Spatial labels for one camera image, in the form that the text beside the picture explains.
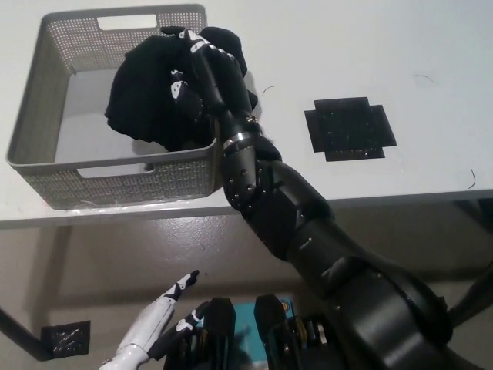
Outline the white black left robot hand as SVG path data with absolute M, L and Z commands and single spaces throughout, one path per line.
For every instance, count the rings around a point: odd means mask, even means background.
M 209 302 L 204 301 L 186 317 L 167 329 L 183 292 L 197 282 L 200 272 L 192 271 L 141 310 L 124 335 L 115 354 L 101 369 L 138 369 L 151 360 L 159 361 L 174 349 L 203 320 Z

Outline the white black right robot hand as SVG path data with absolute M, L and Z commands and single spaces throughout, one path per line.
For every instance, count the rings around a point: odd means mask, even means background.
M 220 142 L 228 147 L 262 136 L 240 60 L 224 48 L 233 33 L 215 28 L 210 35 L 178 26 L 162 27 L 161 32 L 182 46 L 185 66 L 179 71 L 188 72 L 196 84 L 206 114 L 216 120 Z

